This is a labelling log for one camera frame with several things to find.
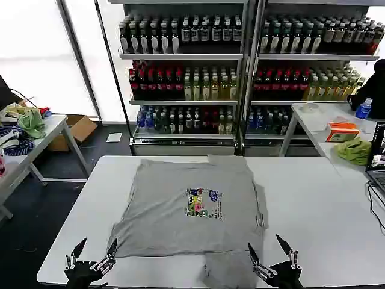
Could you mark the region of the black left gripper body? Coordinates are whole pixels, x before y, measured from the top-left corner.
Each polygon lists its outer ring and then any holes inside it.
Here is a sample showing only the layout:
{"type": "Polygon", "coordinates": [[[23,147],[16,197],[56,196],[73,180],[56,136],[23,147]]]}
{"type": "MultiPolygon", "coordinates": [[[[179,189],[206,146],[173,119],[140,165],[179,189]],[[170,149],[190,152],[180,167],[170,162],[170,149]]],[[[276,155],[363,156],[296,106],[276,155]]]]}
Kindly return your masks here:
{"type": "Polygon", "coordinates": [[[64,270],[68,278],[65,288],[89,288],[91,283],[101,280],[107,271],[107,262],[68,262],[64,270]]]}

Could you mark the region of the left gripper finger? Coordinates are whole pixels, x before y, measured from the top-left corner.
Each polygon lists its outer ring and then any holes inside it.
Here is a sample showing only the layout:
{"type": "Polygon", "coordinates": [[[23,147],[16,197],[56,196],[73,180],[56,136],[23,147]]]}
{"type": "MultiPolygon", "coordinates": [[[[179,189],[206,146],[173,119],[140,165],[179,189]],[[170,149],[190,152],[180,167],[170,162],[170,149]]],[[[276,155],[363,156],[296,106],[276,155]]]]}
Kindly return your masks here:
{"type": "Polygon", "coordinates": [[[83,251],[83,248],[87,242],[87,238],[84,238],[80,243],[78,243],[74,249],[72,250],[72,253],[70,255],[66,255],[66,265],[65,269],[74,269],[75,263],[77,259],[79,258],[80,254],[83,251]]]}
{"type": "Polygon", "coordinates": [[[116,263],[116,252],[117,252],[117,239],[115,238],[112,245],[110,245],[107,250],[106,255],[102,258],[101,261],[92,265],[91,270],[100,273],[101,275],[106,275],[116,263]]]}

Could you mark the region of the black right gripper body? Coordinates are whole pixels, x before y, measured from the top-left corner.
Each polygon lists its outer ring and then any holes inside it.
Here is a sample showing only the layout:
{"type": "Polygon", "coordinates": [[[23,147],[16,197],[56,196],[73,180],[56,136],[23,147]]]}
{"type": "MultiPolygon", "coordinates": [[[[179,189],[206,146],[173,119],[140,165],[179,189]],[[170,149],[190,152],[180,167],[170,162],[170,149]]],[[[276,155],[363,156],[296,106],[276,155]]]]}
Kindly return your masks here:
{"type": "Polygon", "coordinates": [[[271,271],[277,272],[266,279],[266,283],[272,287],[283,289],[303,289],[300,282],[302,272],[301,266],[291,267],[291,262],[284,261],[270,267],[271,271]]]}

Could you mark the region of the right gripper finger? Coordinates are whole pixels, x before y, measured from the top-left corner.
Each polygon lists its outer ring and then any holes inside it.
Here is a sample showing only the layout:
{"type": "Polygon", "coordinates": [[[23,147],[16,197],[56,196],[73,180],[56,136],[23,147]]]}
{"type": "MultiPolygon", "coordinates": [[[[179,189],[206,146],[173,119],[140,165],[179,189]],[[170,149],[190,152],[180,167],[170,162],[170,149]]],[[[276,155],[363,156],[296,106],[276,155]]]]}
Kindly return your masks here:
{"type": "Polygon", "coordinates": [[[281,238],[278,234],[276,235],[277,241],[279,242],[280,247],[284,251],[285,255],[288,258],[288,261],[292,268],[299,268],[298,264],[298,251],[293,250],[288,242],[281,238]]]}
{"type": "Polygon", "coordinates": [[[257,274],[258,277],[260,277],[265,282],[272,281],[274,277],[273,271],[260,262],[256,251],[253,249],[253,246],[250,243],[247,243],[247,246],[255,274],[257,274]]]}

